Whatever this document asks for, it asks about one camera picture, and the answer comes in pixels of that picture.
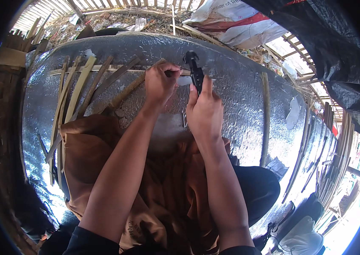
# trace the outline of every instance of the black sleeve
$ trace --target black sleeve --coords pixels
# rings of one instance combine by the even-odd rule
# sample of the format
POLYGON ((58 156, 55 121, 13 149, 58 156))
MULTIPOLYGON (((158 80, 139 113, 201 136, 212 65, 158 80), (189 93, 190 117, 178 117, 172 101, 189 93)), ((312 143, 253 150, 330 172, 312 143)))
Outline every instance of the black sleeve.
POLYGON ((119 244, 84 228, 76 227, 63 255, 119 254, 119 244))
POLYGON ((220 252, 219 255, 262 255, 261 252, 251 246, 235 246, 220 252))

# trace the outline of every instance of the white plastic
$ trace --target white plastic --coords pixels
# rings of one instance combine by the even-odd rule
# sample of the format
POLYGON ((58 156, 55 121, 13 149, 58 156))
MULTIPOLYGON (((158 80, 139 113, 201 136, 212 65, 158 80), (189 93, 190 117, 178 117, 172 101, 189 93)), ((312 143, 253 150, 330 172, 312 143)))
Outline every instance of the white plastic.
POLYGON ((257 14, 258 11, 240 0, 207 0, 183 24, 220 21, 239 21, 257 14))
POLYGON ((240 0, 207 0, 190 19, 183 21, 189 23, 229 46, 245 49, 287 33, 278 23, 240 0))
POLYGON ((286 255, 316 255, 323 246, 324 237, 313 229, 315 222, 305 216, 280 241, 286 255))

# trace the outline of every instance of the wrist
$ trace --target wrist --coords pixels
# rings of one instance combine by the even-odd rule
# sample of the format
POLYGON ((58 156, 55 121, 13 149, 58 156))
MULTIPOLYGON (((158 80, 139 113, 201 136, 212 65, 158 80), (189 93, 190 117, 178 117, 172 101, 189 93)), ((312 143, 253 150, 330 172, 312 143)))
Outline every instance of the wrist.
POLYGON ((147 101, 143 105, 141 112, 144 115, 147 115, 149 117, 151 116, 158 116, 161 112, 161 105, 157 104, 156 102, 147 101))
POLYGON ((225 151, 224 141, 221 135, 210 137, 194 137, 198 149, 202 155, 217 154, 219 150, 225 151))

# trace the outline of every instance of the black pants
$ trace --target black pants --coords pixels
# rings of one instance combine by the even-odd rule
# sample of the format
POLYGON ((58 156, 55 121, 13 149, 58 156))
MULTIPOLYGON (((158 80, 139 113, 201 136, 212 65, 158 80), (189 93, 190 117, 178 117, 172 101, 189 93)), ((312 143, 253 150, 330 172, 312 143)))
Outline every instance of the black pants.
POLYGON ((248 224, 254 225, 274 205, 280 186, 275 174, 260 166, 234 166, 248 210, 248 224))

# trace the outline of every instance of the black tarp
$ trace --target black tarp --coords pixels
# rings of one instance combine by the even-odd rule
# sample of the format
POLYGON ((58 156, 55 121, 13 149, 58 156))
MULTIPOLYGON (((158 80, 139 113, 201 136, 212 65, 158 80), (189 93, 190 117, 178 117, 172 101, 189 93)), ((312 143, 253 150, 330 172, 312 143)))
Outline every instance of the black tarp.
POLYGON ((243 1, 297 36, 314 61, 317 78, 352 115, 360 133, 360 39, 335 1, 243 1))

